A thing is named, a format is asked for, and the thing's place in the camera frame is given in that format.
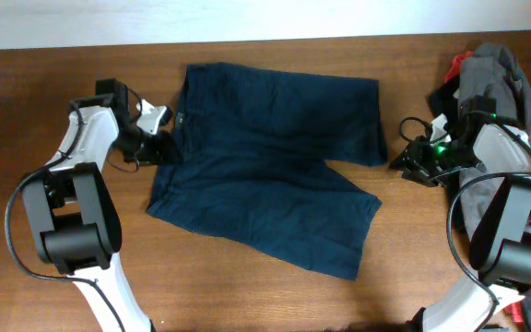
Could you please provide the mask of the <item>navy blue shorts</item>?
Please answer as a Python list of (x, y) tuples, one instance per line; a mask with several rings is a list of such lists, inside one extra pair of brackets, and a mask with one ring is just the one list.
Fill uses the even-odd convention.
[(376, 79), (189, 65), (149, 216), (332, 277), (359, 275), (381, 200), (329, 167), (382, 166)]

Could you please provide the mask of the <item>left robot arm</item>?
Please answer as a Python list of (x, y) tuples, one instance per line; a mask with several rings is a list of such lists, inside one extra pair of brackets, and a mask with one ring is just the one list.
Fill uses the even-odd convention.
[[(68, 103), (69, 126), (59, 148), (25, 174), (8, 198), (4, 232), (13, 261), (26, 275), (71, 283), (104, 331), (152, 331), (121, 262), (122, 224), (101, 171), (113, 150), (137, 169), (178, 163), (182, 154), (165, 125), (172, 111), (153, 105), (115, 78), (101, 79), (90, 97)], [(29, 269), (11, 237), (11, 212), (23, 200), (37, 256), (54, 276)]]

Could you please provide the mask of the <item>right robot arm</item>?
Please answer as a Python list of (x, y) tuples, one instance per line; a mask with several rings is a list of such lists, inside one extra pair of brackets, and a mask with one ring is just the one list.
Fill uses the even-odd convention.
[(420, 308), (406, 331), (480, 331), (496, 313), (531, 295), (528, 135), (517, 119), (497, 112), (492, 98), (475, 96), (461, 109), (454, 124), (443, 114), (425, 123), (424, 135), (408, 140), (391, 169), (427, 187), (448, 187), (449, 176), (478, 170), (454, 194), (452, 208), (477, 184), (500, 179), (501, 185), (471, 237), (468, 260), (448, 243), (463, 277), (437, 303)]

